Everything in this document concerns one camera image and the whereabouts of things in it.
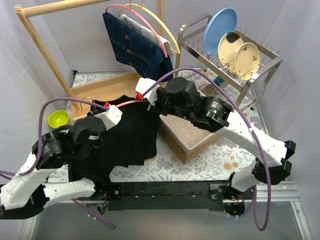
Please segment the pink hanger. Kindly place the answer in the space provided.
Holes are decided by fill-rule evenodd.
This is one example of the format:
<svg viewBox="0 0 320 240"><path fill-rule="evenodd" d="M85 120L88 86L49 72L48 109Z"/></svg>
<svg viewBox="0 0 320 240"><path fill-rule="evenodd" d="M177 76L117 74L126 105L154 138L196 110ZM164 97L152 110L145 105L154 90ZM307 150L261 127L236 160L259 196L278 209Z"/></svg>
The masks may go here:
<svg viewBox="0 0 320 240"><path fill-rule="evenodd" d="M110 4L106 7L105 9L105 12L107 13L108 12L108 9L111 8L111 7L120 7L120 8L124 8L130 12L132 12L134 15L136 15L138 18L140 18L144 23L145 25L150 29L150 31L153 33L153 35L156 37L156 39L158 40L158 42L160 43L161 45L161 48L163 50L163 53L164 53L164 56L167 58L168 57L168 53L167 53L167 50L165 48L165 45L163 44L162 40L160 39L159 35L157 34L157 32L153 29L153 27L149 24L149 22L143 17L141 16L138 12L136 12L135 10L127 7L127 6L124 6L123 4L118 4L118 3L114 3L114 4Z"/></svg>
<svg viewBox="0 0 320 240"><path fill-rule="evenodd" d="M92 103L95 103L95 100L92 97L86 96L82 100L85 100L85 99L90 99L90 100L92 100ZM143 101L142 100L137 100L137 99L129 100L129 101L117 104L116 107L119 108L119 107L123 107L123 106L129 105L129 104L134 104L134 103L143 103ZM83 111L82 102L80 103L80 110Z"/></svg>

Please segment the black garment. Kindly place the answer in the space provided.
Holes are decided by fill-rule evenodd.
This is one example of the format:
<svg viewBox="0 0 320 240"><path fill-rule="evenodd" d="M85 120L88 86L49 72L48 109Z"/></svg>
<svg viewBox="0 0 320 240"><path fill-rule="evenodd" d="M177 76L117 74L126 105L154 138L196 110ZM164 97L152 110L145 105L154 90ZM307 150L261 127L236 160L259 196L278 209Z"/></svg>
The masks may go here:
<svg viewBox="0 0 320 240"><path fill-rule="evenodd" d="M120 107L120 122L101 134L104 145L94 149L87 159L68 165L70 182L86 178L95 183L109 184L116 166L143 165L157 155L156 140L161 126L160 116L147 110L145 103Z"/></svg>

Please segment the yellow hanger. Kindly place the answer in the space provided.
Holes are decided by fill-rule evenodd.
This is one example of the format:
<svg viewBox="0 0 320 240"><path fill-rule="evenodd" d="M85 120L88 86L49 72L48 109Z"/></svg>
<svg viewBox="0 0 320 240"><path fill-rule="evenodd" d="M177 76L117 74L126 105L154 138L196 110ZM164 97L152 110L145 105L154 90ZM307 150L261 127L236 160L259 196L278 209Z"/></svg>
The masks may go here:
<svg viewBox="0 0 320 240"><path fill-rule="evenodd" d="M158 33L161 36L164 34L164 32L166 32L168 34L168 36L171 38L171 40L175 46L175 49L172 49L172 50L179 55L181 52L180 52L180 48L178 46L178 43L177 43L175 37L173 36L173 34L171 33L171 31L168 29L168 27L164 23L164 1L157 0L156 3L157 3L157 8L156 8L157 14L153 13L151 10L144 7L143 4L140 5L137 3L126 3L124 6L125 7L127 7L127 6L137 7L139 9L144 10L149 15L151 15L158 23Z"/></svg>

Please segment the blue denim skirt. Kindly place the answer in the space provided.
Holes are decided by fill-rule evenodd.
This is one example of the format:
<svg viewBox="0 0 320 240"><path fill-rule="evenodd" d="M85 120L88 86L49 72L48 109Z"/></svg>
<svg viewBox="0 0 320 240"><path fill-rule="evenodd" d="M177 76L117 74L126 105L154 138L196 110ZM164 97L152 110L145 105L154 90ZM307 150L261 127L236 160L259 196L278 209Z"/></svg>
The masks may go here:
<svg viewBox="0 0 320 240"><path fill-rule="evenodd" d="M133 67L143 78L158 80L173 70L170 57L162 48L131 29L120 19L105 12L102 14L116 60Z"/></svg>

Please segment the white skirt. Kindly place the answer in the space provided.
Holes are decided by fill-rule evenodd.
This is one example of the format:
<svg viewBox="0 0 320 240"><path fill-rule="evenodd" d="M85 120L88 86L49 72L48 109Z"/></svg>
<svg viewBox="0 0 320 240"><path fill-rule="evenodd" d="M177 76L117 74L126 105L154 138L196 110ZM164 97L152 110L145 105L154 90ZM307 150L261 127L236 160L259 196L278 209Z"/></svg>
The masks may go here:
<svg viewBox="0 0 320 240"><path fill-rule="evenodd" d="M141 34L142 36L144 36L146 39L154 42L155 44L157 44L159 47L162 47L162 45L160 44L159 40L157 39L157 37L154 35L154 33L148 28L143 26L142 24L136 22L135 20L131 19L130 17L128 17L126 14L122 14L119 19L126 24L127 26L129 26L132 30L134 30L135 32L138 32L139 34ZM166 40L165 38L163 38L162 36L159 36L159 39L162 41L167 55L170 57L170 59L173 61L174 60L174 53L171 50L171 44L168 40Z"/></svg>

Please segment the pink hanger front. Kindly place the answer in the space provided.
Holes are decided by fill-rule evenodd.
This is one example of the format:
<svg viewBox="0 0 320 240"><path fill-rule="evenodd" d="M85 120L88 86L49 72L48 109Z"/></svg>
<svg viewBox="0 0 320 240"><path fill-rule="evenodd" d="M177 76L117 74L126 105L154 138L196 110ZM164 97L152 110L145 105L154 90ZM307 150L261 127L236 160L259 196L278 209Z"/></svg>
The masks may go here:
<svg viewBox="0 0 320 240"><path fill-rule="evenodd" d="M127 6L124 6L123 4L118 4L118 3L114 3L114 4L110 4L106 7L105 9L105 12L107 13L108 12L108 9L111 8L111 7L120 7L120 8L124 8L130 12L132 12L134 15L136 15L138 18L140 18L144 23L145 25L150 29L150 31L153 33L153 35L156 37L156 39L158 40L158 42L160 43L161 45L161 48L163 50L163 53L164 53L164 56L167 58L168 57L168 53L167 53L167 50L165 48L165 45L163 44L162 40L160 39L159 35L157 34L157 32L153 29L153 27L149 24L149 22L143 17L141 16L138 12L136 12L135 10L127 7Z"/></svg>

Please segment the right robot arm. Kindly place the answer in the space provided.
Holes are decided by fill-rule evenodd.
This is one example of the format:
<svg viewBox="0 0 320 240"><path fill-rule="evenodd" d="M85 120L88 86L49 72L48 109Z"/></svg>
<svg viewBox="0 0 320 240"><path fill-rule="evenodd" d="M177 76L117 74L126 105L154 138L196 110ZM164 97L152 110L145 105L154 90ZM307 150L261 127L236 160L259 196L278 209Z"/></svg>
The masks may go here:
<svg viewBox="0 0 320 240"><path fill-rule="evenodd" d="M140 78L136 92L148 100L148 109L164 116L188 120L193 126L215 133L236 143L255 156L244 169L232 173L222 193L237 199L258 183L277 185L291 174L289 158L296 144L276 140L251 124L241 112L214 96L201 96L194 82L176 77L161 87L154 80Z"/></svg>

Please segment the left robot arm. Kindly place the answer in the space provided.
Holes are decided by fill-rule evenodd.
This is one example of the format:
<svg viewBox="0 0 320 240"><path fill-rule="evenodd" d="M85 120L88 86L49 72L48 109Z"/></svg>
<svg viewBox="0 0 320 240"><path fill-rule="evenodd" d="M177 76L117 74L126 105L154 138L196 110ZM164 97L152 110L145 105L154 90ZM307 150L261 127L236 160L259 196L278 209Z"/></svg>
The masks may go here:
<svg viewBox="0 0 320 240"><path fill-rule="evenodd" d="M47 178L63 165L88 160L92 150L102 146L100 139L106 127L94 116L77 120L44 134L42 150L32 147L26 162L15 176L0 187L0 218L24 220L41 213L45 208L66 200L90 198L101 200L106 187L81 178L67 183L47 183Z"/></svg>

